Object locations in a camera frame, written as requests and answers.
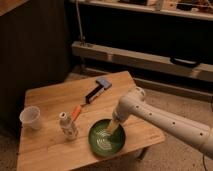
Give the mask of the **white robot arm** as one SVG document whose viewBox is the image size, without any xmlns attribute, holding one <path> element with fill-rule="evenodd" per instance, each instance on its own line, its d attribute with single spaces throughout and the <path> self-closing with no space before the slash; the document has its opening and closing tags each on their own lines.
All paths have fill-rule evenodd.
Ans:
<svg viewBox="0 0 213 171">
<path fill-rule="evenodd" d="M 149 105 L 141 87 L 134 87 L 120 97 L 112 118 L 124 123 L 130 115 L 153 124 L 177 139 L 197 149 L 213 160 L 213 128 Z"/>
</svg>

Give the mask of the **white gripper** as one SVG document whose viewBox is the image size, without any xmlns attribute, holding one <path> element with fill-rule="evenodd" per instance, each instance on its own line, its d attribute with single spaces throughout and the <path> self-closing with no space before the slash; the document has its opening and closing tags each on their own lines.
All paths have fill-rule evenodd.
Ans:
<svg viewBox="0 0 213 171">
<path fill-rule="evenodd" d="M 107 131 L 109 133 L 113 133 L 118 128 L 119 126 L 118 122 L 123 123 L 125 121 L 125 117 L 121 113 L 119 113 L 117 109 L 113 110 L 112 118 L 113 120 L 110 121 L 107 127 Z"/>
</svg>

